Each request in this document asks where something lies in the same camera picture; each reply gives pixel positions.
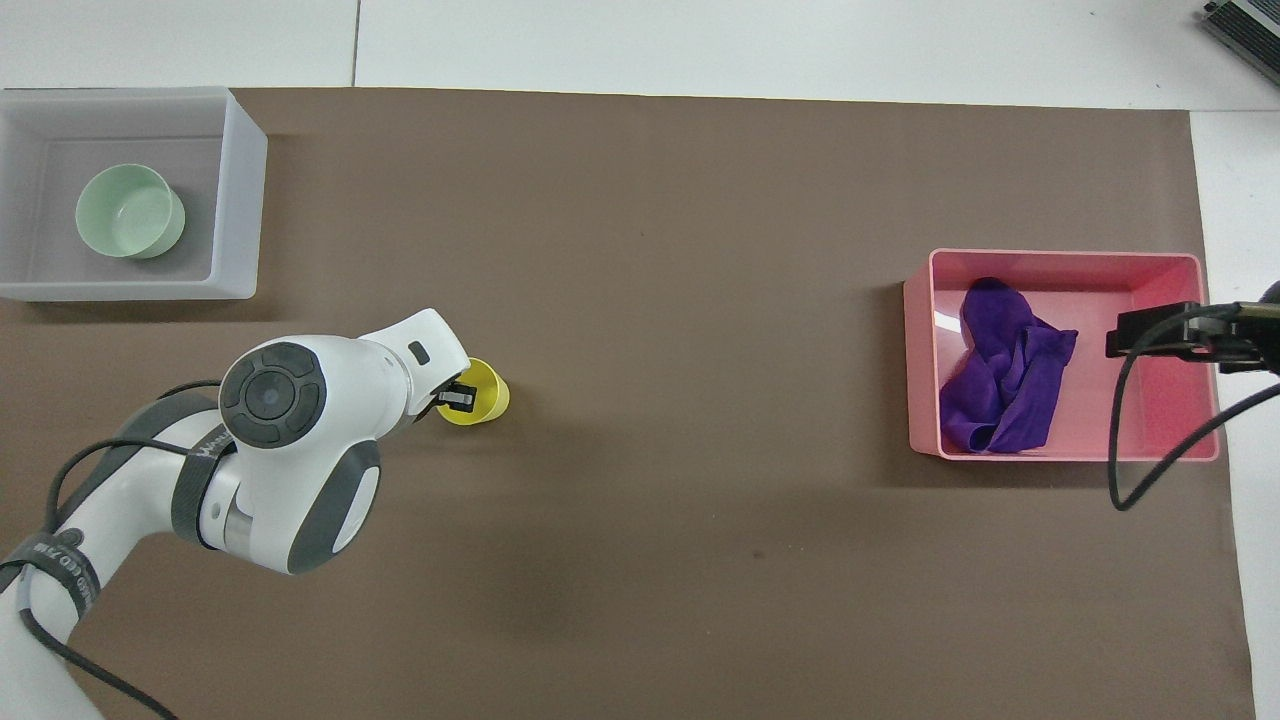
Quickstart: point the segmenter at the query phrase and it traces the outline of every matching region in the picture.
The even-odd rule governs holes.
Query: pink tray
[[[1080,332],[1062,374],[1062,389],[1044,447],[1016,454],[973,454],[942,437],[938,391],[968,347],[960,304],[973,281],[1000,278],[1021,292],[1032,311],[1059,329]],[[1120,359],[1105,354],[1106,333],[1126,310],[1192,300],[1204,302],[1199,260],[1181,254],[934,250],[902,287],[911,448],[947,460],[1105,461],[1107,425]],[[1143,357],[1129,377],[1120,423],[1121,460],[1158,460],[1217,407],[1212,366]],[[1219,436],[1187,460],[1217,457]]]

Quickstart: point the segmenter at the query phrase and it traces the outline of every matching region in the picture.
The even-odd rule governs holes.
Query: cable
[[[26,584],[27,578],[24,577],[22,580],[18,582]],[[90,675],[97,678],[99,680],[102,680],[108,685],[111,685],[113,688],[138,701],[140,703],[145,705],[148,710],[159,715],[160,717],[165,717],[166,720],[178,720],[178,716],[174,715],[168,707],[161,705],[160,701],[157,701],[156,698],[131,685],[128,682],[119,678],[118,675],[111,674],[101,665],[93,662],[92,660],[84,657],[83,655],[63,644],[58,638],[51,635],[49,630],[46,630],[36,620],[36,616],[35,614],[31,612],[29,607],[23,607],[22,610],[19,610],[18,616],[22,618],[22,624],[27,628],[27,632],[31,633],[33,638],[36,638],[36,642],[45,646],[54,655],[61,657],[63,660],[67,660],[72,665],[79,667],[81,670],[88,673]]]
[[[68,460],[58,474],[54,475],[54,482],[49,486],[49,497],[45,498],[45,525],[44,530],[46,533],[56,533],[58,525],[63,523],[61,512],[58,509],[58,497],[63,492],[63,482],[67,475],[79,465],[82,460],[93,455],[99,450],[105,450],[108,447],[152,447],[155,450],[164,450],[168,452],[175,452],[178,455],[186,455],[188,448],[179,445],[173,445],[169,442],[161,442],[151,438],[111,438],[95,442],[93,445],[81,450]]]
[[[58,474],[54,475],[54,482],[49,486],[49,497],[45,498],[44,530],[46,533],[56,533],[58,527],[61,525],[63,523],[61,512],[59,511],[58,507],[58,497],[61,495],[63,483],[67,480],[67,475],[76,468],[76,465],[78,465],[86,457],[93,455],[99,450],[105,450],[109,447],[151,447],[155,450],[174,452],[177,455],[186,455],[188,452],[188,448],[182,447],[179,445],[161,442],[151,438],[110,438],[95,442],[93,445],[81,450],[79,452],[73,455],[72,459],[68,460],[61,466],[61,469],[58,470]],[[31,612],[29,603],[28,607],[24,607],[22,611],[19,611],[19,615],[22,616],[22,624],[27,628],[27,632],[31,633],[31,635],[36,638],[36,641],[40,642],[40,644],[49,648],[50,652],[58,655],[59,657],[67,660],[72,665],[83,670],[84,673],[88,673],[93,678],[97,678],[99,680],[120,691],[122,693],[129,696],[131,698],[138,701],[140,703],[145,705],[147,708],[154,711],[156,715],[165,719],[177,719],[177,715],[170,712],[164,705],[160,705],[160,702],[156,701],[154,697],[131,685],[124,679],[113,675],[101,665],[76,652],[65,643],[60,642],[58,638],[51,635],[49,630],[42,628],[40,623],[36,620],[36,616]]]
[[[188,389],[195,389],[197,387],[218,387],[220,384],[223,384],[223,380],[215,380],[215,379],[196,380],[196,382],[192,382],[192,383],[182,383],[180,386],[174,386],[174,387],[164,391],[163,393],[160,393],[160,397],[157,397],[156,400],[164,400],[164,398],[169,397],[170,395],[178,395],[179,392],[184,392],[184,391],[188,391]]]
[[[1183,454],[1185,454],[1188,450],[1190,450],[1197,442],[1204,439],[1204,436],[1225,425],[1226,421],[1230,420],[1231,418],[1235,418],[1236,415],[1244,413],[1245,410],[1261,405],[1262,402],[1271,400],[1272,397],[1276,396],[1280,396],[1280,383],[1261,389],[1206,420],[1201,427],[1196,428],[1194,430],[1192,430],[1189,436],[1183,438],[1183,442],[1178,443],[1178,446],[1170,450],[1169,454],[1165,455],[1160,460],[1160,462],[1157,462],[1156,466],[1151,469],[1149,473],[1147,473],[1147,475],[1142,479],[1142,482],[1138,483],[1138,487],[1135,487],[1134,491],[1129,493],[1129,497],[1124,498],[1123,501],[1120,500],[1116,473],[1112,471],[1110,474],[1111,505],[1114,505],[1116,510],[1121,511],[1129,510],[1138,502],[1138,500],[1143,495],[1147,493],[1151,486],[1153,486],[1156,480],[1158,480],[1160,477],[1165,474],[1165,470],[1167,470],[1174,462],[1176,462],[1178,459],[1181,457]]]
[[[1124,365],[1120,366],[1120,375],[1116,378],[1116,391],[1115,397],[1111,404],[1111,428],[1107,441],[1107,489],[1111,493],[1111,505],[1120,511],[1129,510],[1133,507],[1143,495],[1151,489],[1151,486],[1164,475],[1179,457],[1181,457],[1188,450],[1190,450],[1197,442],[1204,438],[1208,433],[1213,432],[1216,428],[1225,424],[1231,418],[1244,413],[1245,410],[1270,400],[1280,395],[1280,384],[1272,386],[1267,389],[1251,395],[1249,397],[1236,402],[1235,405],[1228,407],[1222,413],[1219,413],[1201,427],[1192,430],[1189,436],[1183,438],[1178,446],[1166,454],[1155,468],[1138,483],[1132,493],[1124,500],[1120,498],[1120,478],[1117,468],[1117,455],[1120,445],[1120,406],[1124,401],[1124,388],[1125,383],[1129,380],[1129,373],[1133,370],[1134,363],[1142,355],[1152,342],[1156,341],[1161,334],[1174,329],[1181,323],[1196,319],[1196,318],[1216,318],[1230,320],[1239,313],[1239,305],[1226,304],[1226,305],[1206,305],[1203,307],[1196,307],[1193,310],[1187,310],[1176,315],[1165,318],[1164,320],[1156,323],[1147,332],[1142,333],[1138,340],[1133,343],[1129,354],[1125,356]]]

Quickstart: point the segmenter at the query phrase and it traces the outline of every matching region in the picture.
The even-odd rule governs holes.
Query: white table
[[[1280,279],[1280,88],[1176,0],[0,0],[0,86],[408,86],[1193,110],[1213,301]],[[1268,377],[1222,377],[1225,406]],[[1280,719],[1280,404],[1228,427]],[[1100,511],[1108,511],[1100,497]]]

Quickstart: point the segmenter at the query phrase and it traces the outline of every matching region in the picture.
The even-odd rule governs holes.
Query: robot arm
[[[311,570],[360,530],[379,480],[378,438],[412,423],[470,368],[434,310],[358,340],[285,337],[223,379],[219,410],[246,471],[210,486],[204,541],[280,573]]]
[[[356,340],[264,343],[232,365],[216,402],[183,393],[140,411],[120,436],[170,451],[111,450],[56,532],[24,543],[44,569],[19,559],[15,582],[14,568],[0,570],[0,717],[101,717],[20,610],[64,643],[129,551],[159,532],[287,574],[324,564],[369,512],[378,439],[442,395],[470,409],[474,391],[454,382],[468,366],[449,327],[424,310]]]

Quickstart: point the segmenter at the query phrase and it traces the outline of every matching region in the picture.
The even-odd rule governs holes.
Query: brown paper mat
[[[0,305],[4,547],[74,450],[275,336],[434,306],[512,402],[385,442],[311,575],[145,542],[73,644],[184,717],[1252,717],[1225,459],[1119,514],[1101,465],[906,442],[901,281],[1202,254],[1187,114],[237,95],[257,297]]]

